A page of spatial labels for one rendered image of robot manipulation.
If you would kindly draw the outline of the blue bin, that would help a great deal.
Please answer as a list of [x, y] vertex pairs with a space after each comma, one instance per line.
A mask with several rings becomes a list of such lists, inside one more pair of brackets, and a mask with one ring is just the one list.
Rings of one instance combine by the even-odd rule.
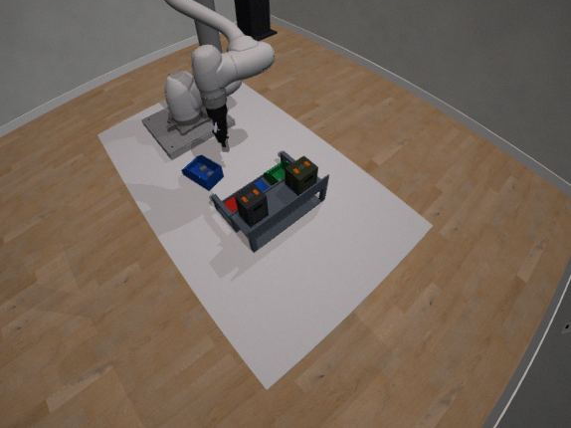
[[[207, 170], [201, 172], [199, 167], [202, 167], [204, 165], [206, 165]], [[207, 189], [208, 191], [210, 191], [224, 177], [222, 166], [212, 161], [211, 159], [205, 157], [204, 155], [196, 156], [195, 159], [193, 159], [187, 166], [185, 166], [181, 170], [183, 175], [185, 175], [192, 181], [196, 182], [203, 188]], [[208, 177], [207, 173], [210, 171], [214, 172]]]

